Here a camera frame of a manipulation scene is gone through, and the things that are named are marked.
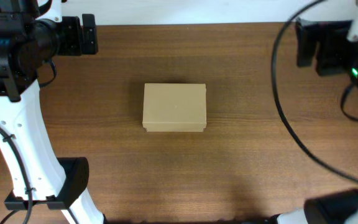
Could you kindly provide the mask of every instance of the green light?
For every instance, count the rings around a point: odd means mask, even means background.
[[[358,78],[358,71],[355,68],[352,68],[353,76]]]

